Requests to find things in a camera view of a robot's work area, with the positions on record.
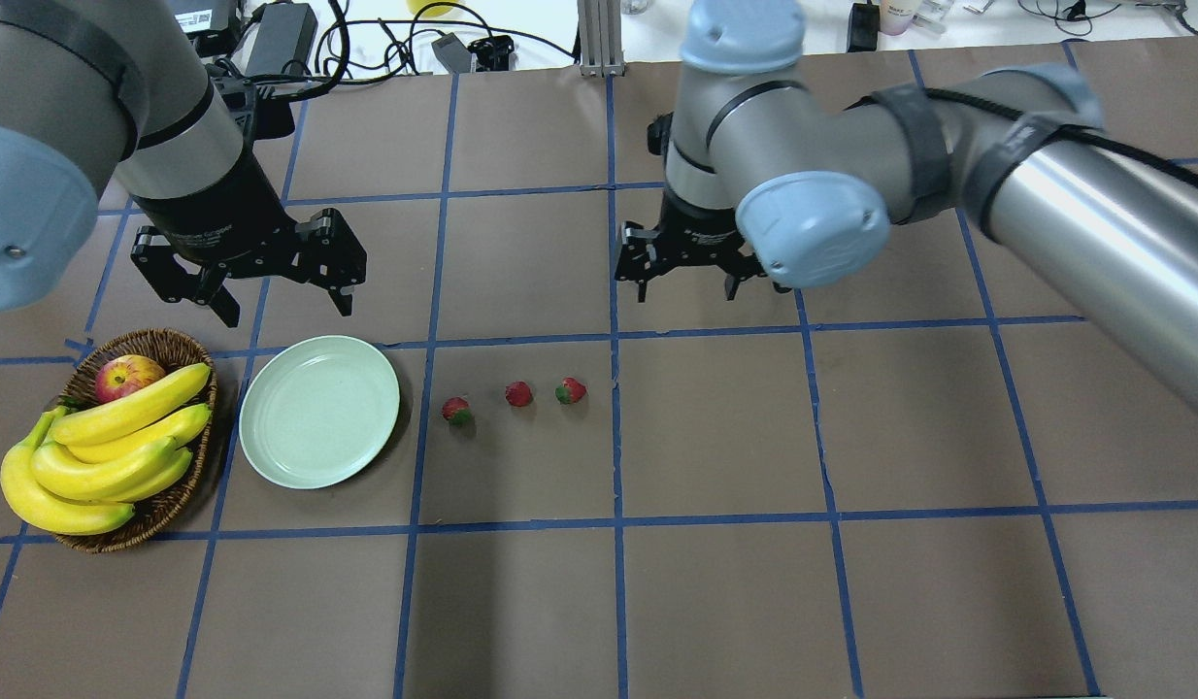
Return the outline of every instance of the yellow object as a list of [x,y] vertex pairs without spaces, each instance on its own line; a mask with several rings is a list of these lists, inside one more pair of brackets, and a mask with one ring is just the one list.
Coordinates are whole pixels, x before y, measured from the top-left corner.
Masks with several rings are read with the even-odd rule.
[[38,486],[30,469],[37,447],[63,408],[43,412],[34,432],[8,448],[0,468],[0,488],[8,507],[26,523],[54,534],[85,536],[120,528],[133,518],[133,505],[123,502],[72,502]]
[[[405,5],[409,6],[410,14],[417,14],[418,10],[422,10],[426,5],[430,5],[435,0],[405,0]],[[431,7],[423,13],[423,18],[442,18],[443,14],[450,13],[453,11],[448,5],[440,5],[438,7]]]
[[146,500],[161,490],[170,487],[174,482],[181,481],[182,475],[189,470],[189,464],[194,460],[194,452],[189,448],[177,448],[171,453],[171,460],[159,472],[152,475],[150,481],[143,482],[139,487],[131,487],[128,490],[111,495],[111,500],[119,502],[137,502]]
[[102,464],[77,460],[65,447],[46,441],[30,457],[34,477],[52,493],[69,500],[111,500],[139,487],[163,470],[176,451],[176,439],[163,436]]
[[133,434],[125,434],[125,436],[113,441],[90,444],[90,446],[75,444],[75,446],[68,446],[68,452],[83,462],[101,464],[119,459],[119,457],[123,457],[134,448],[145,446],[161,436],[171,436],[176,439],[176,444],[189,444],[192,439],[202,433],[202,429],[207,428],[208,420],[210,406],[205,403],[198,403],[179,409],[179,411],[163,417],[155,424],[145,426]]
[[93,446],[132,434],[193,398],[207,378],[210,367],[201,362],[179,368],[137,393],[59,417],[49,438],[66,446]]

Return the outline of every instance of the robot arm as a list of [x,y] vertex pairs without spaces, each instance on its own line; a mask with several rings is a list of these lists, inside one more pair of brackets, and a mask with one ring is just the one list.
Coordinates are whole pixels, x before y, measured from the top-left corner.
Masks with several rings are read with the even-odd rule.
[[829,115],[794,68],[793,0],[698,0],[688,32],[678,103],[648,129],[665,158],[661,221],[627,222],[617,260],[640,300],[683,265],[724,269],[730,299],[754,276],[819,287],[870,261],[890,222],[963,205],[1198,410],[1198,176],[1091,146],[1111,141],[1077,72],[902,85]]
[[0,309],[52,291],[115,173],[155,224],[132,258],[164,301],[232,327],[225,279],[274,273],[350,314],[365,252],[334,209],[284,212],[230,115],[246,92],[222,94],[163,2],[0,0]]

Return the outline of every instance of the round plate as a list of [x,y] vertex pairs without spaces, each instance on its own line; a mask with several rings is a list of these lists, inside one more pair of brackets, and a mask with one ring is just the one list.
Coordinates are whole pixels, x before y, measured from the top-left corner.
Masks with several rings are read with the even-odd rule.
[[249,465],[283,487],[328,487],[358,472],[392,434],[400,385],[355,337],[298,342],[254,376],[238,433]]

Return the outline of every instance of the light blue joint cap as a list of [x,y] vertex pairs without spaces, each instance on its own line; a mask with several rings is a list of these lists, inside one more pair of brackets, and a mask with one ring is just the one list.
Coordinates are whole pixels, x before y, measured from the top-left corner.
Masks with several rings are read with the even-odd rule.
[[1100,98],[1091,91],[1091,85],[1076,70],[1065,64],[1035,64],[1033,66],[1006,66],[988,71],[985,74],[1029,74],[1047,83],[1061,97],[1069,100],[1078,119],[1090,127],[1103,128],[1103,107]]
[[766,74],[798,62],[805,34],[794,0],[696,0],[680,59],[710,74]]
[[742,198],[737,227],[773,282],[822,287],[873,260],[888,242],[888,207],[855,176],[789,173]]
[[95,188],[74,163],[0,127],[0,311],[52,293],[97,211]]

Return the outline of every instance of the fruit basket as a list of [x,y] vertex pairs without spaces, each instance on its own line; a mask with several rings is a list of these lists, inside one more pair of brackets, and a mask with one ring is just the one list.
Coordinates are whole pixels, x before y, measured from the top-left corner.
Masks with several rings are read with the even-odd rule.
[[218,398],[218,380],[214,376],[214,363],[207,349],[198,341],[186,333],[170,329],[139,330],[116,337],[108,344],[103,344],[85,362],[80,363],[56,404],[67,404],[74,408],[92,408],[98,404],[95,398],[95,376],[98,369],[108,361],[120,357],[120,355],[144,355],[163,366],[164,370],[177,370],[187,364],[198,362],[207,363],[210,378],[207,385],[198,392],[187,405],[194,403],[207,403],[212,409],[212,420],[205,426],[201,434],[189,447],[194,451],[194,460],[182,475],[181,481],[174,483],[167,490],[151,495],[146,500],[134,504],[134,514],[129,522],[114,531],[96,534],[92,536],[72,536],[56,534],[54,538],[68,548],[75,548],[87,554],[104,554],[108,552],[120,552],[123,548],[132,548],[143,543],[163,531],[168,524],[186,508],[194,493],[202,482],[202,475],[208,464],[208,452],[212,445],[212,428],[214,427],[214,400]]

